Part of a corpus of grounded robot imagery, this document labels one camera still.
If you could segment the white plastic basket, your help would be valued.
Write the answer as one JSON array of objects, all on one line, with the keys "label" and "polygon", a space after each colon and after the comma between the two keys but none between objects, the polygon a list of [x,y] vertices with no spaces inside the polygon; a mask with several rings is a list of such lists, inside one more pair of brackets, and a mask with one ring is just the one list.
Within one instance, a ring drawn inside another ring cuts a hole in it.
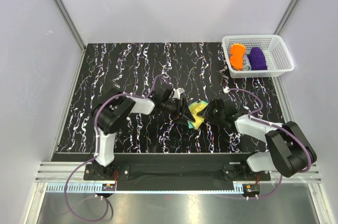
[{"label": "white plastic basket", "polygon": [[232,78],[278,77],[295,68],[278,35],[225,36],[222,47]]}]

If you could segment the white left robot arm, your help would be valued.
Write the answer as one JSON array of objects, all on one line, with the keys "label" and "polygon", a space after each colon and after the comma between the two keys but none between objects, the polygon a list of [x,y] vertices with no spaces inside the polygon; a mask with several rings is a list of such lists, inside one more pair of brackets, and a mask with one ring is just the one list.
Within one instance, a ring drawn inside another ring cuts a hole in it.
[{"label": "white left robot arm", "polygon": [[162,94],[151,90],[146,97],[121,92],[117,88],[110,89],[103,95],[92,109],[94,119],[96,149],[94,163],[96,174],[107,180],[114,174],[111,164],[114,159],[116,133],[127,122],[130,114],[150,115],[159,109],[167,113],[178,124],[188,125],[195,122],[186,98],[184,89],[166,89]]}]

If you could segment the purple rolled towel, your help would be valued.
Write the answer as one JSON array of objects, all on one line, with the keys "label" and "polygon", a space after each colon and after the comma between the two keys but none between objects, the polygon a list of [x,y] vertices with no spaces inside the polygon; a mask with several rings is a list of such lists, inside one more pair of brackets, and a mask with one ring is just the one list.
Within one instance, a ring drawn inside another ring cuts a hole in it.
[{"label": "purple rolled towel", "polygon": [[265,55],[259,47],[253,47],[248,58],[252,70],[267,70]]}]

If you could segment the orange and grey towel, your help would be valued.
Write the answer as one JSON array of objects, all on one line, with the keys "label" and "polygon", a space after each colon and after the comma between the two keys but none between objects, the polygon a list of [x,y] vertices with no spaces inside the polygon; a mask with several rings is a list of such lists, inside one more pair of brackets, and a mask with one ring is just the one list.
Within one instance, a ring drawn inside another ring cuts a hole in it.
[{"label": "orange and grey towel", "polygon": [[246,47],[242,44],[235,43],[230,48],[230,64],[234,70],[241,71],[243,69],[243,56]]}]

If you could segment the aluminium frame rail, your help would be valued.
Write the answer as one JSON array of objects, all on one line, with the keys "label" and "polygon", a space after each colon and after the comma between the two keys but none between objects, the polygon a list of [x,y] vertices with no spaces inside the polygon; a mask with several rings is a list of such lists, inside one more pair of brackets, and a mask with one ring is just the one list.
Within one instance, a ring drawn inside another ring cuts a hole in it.
[{"label": "aluminium frame rail", "polygon": [[320,183],[322,181],[316,163],[311,166],[292,169],[270,169],[262,171],[254,171],[247,162],[230,163],[222,167],[224,179],[233,183],[278,183],[280,177],[284,183]]}]

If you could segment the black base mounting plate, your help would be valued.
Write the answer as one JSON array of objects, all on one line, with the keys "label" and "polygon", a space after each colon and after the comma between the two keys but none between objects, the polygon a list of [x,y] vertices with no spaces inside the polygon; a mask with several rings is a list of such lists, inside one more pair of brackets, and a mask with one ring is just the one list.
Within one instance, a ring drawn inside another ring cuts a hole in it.
[{"label": "black base mounting plate", "polygon": [[107,167],[89,163],[85,180],[131,181],[137,178],[220,178],[225,181],[269,181],[268,171],[251,171],[248,153],[117,153]]}]

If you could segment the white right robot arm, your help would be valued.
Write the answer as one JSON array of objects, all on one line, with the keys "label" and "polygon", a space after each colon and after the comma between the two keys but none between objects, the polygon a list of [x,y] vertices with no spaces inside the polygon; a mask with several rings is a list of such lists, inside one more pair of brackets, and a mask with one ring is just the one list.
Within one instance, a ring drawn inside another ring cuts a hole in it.
[{"label": "white right robot arm", "polygon": [[240,166],[240,174],[251,180],[261,171],[277,171],[289,178],[305,172],[317,155],[297,123],[272,123],[236,109],[230,99],[213,99],[199,112],[207,123],[248,135],[266,143],[266,152],[251,154]]}]

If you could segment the teal and blue towel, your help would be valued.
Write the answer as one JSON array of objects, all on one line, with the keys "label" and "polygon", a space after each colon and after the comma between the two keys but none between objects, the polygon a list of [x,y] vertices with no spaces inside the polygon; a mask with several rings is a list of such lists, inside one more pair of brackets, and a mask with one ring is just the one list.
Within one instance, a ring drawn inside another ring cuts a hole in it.
[{"label": "teal and blue towel", "polygon": [[204,118],[199,116],[198,113],[201,112],[208,105],[205,101],[194,102],[189,105],[189,110],[193,115],[195,122],[188,121],[189,129],[198,129],[201,124],[204,122]]}]

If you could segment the white blue rolled towel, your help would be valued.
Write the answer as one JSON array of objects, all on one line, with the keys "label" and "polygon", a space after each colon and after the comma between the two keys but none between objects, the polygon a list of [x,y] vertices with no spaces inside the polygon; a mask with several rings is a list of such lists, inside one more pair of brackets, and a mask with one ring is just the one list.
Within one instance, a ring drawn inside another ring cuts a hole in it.
[{"label": "white blue rolled towel", "polygon": [[242,63],[242,71],[250,71],[251,70],[251,64],[246,54],[242,57],[243,63]]}]

